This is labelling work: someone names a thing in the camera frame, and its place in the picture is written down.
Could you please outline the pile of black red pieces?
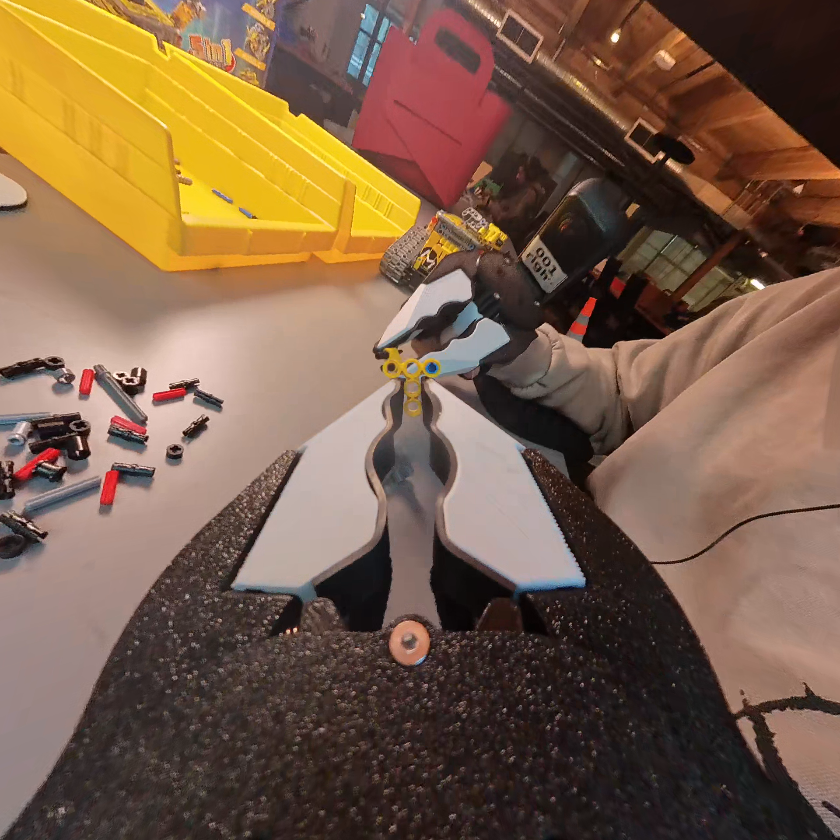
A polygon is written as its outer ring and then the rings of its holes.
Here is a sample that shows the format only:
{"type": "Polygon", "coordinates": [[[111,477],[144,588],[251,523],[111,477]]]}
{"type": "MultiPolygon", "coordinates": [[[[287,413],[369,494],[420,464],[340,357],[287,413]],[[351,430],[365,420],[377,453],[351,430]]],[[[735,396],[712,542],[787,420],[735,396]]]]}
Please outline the pile of black red pieces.
{"type": "MultiPolygon", "coordinates": [[[[111,371],[95,364],[76,377],[62,357],[51,355],[16,361],[1,370],[3,382],[39,373],[50,374],[56,390],[74,385],[82,401],[98,385],[115,406],[115,414],[106,423],[106,441],[128,447],[131,455],[144,454],[150,442],[150,420],[137,398],[148,384],[146,368],[136,365],[127,371],[111,371]]],[[[147,486],[155,477],[152,465],[115,460],[102,476],[70,480],[69,473],[86,466],[91,457],[92,424],[79,411],[6,413],[2,414],[2,428],[9,429],[2,442],[2,502],[12,501],[34,481],[52,486],[27,497],[18,511],[2,508],[3,563],[16,560],[47,540],[48,532],[36,521],[44,511],[94,494],[98,494],[101,512],[110,511],[121,484],[147,486]]]]}

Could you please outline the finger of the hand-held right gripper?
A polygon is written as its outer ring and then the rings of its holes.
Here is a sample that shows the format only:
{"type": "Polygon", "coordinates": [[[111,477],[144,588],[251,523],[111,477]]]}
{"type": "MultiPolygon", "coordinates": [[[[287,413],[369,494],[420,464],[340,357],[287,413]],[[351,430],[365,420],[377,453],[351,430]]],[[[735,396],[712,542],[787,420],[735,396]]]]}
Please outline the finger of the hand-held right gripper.
{"type": "Polygon", "coordinates": [[[441,350],[427,354],[427,378],[462,375],[479,368],[493,353],[506,347],[511,335],[505,325],[479,318],[441,350]]]}
{"type": "Polygon", "coordinates": [[[385,327],[374,345],[374,357],[385,358],[389,349],[404,344],[415,333],[440,334],[473,300],[472,279],[462,269],[421,284],[385,327]]]}

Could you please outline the paned window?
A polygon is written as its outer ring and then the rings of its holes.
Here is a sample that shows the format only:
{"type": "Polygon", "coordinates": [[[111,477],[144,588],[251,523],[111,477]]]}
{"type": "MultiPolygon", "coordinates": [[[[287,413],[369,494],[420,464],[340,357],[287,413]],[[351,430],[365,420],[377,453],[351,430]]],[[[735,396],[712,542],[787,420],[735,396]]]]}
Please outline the paned window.
{"type": "Polygon", "coordinates": [[[359,27],[353,41],[346,75],[356,88],[370,84],[376,61],[392,26],[391,2],[366,3],[360,12],[359,27]]]}

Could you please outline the grey ceiling vent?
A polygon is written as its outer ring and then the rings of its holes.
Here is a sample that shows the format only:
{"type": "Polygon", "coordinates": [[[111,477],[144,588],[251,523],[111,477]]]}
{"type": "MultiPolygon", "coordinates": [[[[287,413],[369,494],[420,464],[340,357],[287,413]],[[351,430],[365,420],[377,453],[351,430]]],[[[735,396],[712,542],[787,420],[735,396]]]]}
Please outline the grey ceiling vent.
{"type": "Polygon", "coordinates": [[[636,152],[650,162],[657,162],[664,156],[657,140],[658,131],[644,119],[636,119],[631,128],[625,132],[624,141],[636,152]]]}

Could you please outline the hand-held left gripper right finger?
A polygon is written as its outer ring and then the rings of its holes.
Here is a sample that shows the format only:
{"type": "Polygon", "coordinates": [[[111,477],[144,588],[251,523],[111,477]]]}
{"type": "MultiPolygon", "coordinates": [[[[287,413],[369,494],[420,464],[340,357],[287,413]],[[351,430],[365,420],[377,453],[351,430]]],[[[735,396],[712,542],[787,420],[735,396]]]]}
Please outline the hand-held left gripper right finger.
{"type": "Polygon", "coordinates": [[[442,483],[430,574],[439,619],[478,621],[499,598],[585,588],[530,450],[435,381],[426,382],[426,427],[442,483]]]}

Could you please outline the yellow toy robot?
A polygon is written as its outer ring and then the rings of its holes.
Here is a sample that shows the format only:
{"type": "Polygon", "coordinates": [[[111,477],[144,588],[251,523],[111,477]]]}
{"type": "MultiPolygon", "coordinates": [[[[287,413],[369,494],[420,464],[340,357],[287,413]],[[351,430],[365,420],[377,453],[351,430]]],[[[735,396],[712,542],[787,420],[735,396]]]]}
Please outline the yellow toy robot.
{"type": "Polygon", "coordinates": [[[461,215],[439,211],[426,226],[412,227],[385,251],[379,271],[393,284],[414,291],[444,257],[461,251],[517,257],[509,237],[468,207],[461,215]]]}

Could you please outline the blue grey pieces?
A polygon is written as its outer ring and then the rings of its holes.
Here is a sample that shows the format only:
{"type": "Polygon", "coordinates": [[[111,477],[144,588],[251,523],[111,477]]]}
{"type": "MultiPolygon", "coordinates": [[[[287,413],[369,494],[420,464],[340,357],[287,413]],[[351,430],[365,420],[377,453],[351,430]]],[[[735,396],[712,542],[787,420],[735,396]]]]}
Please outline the blue grey pieces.
{"type": "Polygon", "coordinates": [[[259,219],[231,196],[201,181],[178,160],[174,162],[174,167],[183,217],[204,220],[211,224],[230,224],[234,218],[250,221],[259,219]]]}

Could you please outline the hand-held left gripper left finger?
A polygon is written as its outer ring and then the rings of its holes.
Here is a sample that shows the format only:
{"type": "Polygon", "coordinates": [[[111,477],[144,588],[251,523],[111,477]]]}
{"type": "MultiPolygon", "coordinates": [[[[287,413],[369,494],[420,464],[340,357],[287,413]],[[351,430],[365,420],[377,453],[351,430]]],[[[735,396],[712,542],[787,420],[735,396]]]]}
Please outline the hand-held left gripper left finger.
{"type": "Polygon", "coordinates": [[[299,449],[234,591],[321,597],[344,621],[383,620],[392,557],[382,481],[402,420],[402,387],[387,384],[299,449]]]}

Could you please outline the grey desk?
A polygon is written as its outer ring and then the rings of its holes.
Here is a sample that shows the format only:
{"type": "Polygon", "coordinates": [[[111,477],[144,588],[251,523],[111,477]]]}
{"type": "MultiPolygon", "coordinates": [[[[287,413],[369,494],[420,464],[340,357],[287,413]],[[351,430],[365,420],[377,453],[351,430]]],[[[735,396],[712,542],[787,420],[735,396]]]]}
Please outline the grey desk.
{"type": "Polygon", "coordinates": [[[28,205],[2,213],[2,364],[63,355],[148,368],[148,392],[198,375],[224,410],[181,465],[163,455],[201,412],[150,410],[146,456],[107,444],[114,406],[53,391],[44,374],[2,386],[2,409],[81,408],[94,427],[86,474],[114,459],[155,465],[112,512],[94,499],[48,511],[45,546],[2,562],[2,832],[21,816],[67,745],[114,645],[181,547],[282,450],[382,383],[371,343],[399,294],[362,264],[299,264],[232,274],[166,274],[10,155],[2,172],[28,205]]]}

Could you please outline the person's right forearm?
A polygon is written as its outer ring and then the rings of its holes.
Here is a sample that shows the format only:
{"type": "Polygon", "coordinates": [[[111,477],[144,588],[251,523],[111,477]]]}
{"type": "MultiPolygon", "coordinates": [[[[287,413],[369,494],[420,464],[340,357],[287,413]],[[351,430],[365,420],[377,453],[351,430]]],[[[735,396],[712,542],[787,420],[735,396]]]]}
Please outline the person's right forearm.
{"type": "Polygon", "coordinates": [[[718,325],[689,325],[664,339],[620,342],[588,349],[540,328],[514,360],[490,367],[490,378],[513,395],[552,408],[595,442],[599,455],[613,452],[654,421],[739,346],[718,325]]]}

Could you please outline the yellow plastic bin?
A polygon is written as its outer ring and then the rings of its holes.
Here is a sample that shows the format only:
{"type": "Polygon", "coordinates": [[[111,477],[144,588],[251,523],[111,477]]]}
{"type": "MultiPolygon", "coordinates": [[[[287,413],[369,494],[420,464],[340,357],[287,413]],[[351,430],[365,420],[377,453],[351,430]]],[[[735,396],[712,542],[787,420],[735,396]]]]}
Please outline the yellow plastic bin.
{"type": "Polygon", "coordinates": [[[179,49],[84,34],[2,2],[2,147],[166,271],[346,245],[355,186],[179,49]],[[258,220],[183,217],[174,162],[258,220]]]}
{"type": "Polygon", "coordinates": [[[346,245],[316,254],[329,264],[379,259],[389,245],[414,225],[420,200],[390,176],[377,169],[348,144],[274,95],[223,70],[202,62],[201,68],[215,81],[274,123],[279,130],[314,153],[329,168],[355,186],[350,237],[346,245]]]}

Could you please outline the robot kit box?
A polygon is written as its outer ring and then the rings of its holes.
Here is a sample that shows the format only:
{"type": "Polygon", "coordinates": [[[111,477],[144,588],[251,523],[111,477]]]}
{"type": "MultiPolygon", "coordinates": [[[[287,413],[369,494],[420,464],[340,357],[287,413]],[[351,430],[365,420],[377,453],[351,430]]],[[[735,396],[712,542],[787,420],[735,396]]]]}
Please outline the robot kit box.
{"type": "Polygon", "coordinates": [[[262,88],[282,2],[93,1],[242,81],[262,88]]]}

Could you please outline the person's torso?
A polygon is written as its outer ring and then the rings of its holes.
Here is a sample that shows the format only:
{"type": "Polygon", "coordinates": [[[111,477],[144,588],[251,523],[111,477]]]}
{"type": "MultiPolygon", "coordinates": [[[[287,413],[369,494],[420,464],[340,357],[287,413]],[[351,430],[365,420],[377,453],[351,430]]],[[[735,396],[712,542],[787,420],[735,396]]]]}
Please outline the person's torso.
{"type": "MultiPolygon", "coordinates": [[[[699,551],[759,513],[838,502],[838,270],[698,320],[738,348],[591,477],[649,560],[699,551]]],[[[838,838],[838,510],[761,520],[690,563],[655,566],[738,729],[838,838]]]]}

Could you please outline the yellow building block assembly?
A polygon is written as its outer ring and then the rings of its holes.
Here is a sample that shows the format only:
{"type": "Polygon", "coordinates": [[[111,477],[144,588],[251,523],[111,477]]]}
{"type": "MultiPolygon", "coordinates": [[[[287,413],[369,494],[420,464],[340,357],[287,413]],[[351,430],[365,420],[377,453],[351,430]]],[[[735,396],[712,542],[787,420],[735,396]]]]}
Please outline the yellow building block assembly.
{"type": "Polygon", "coordinates": [[[424,382],[441,374],[441,364],[435,358],[426,361],[404,359],[397,348],[387,348],[383,353],[381,371],[389,380],[402,382],[404,413],[410,417],[420,416],[423,412],[424,382]]]}

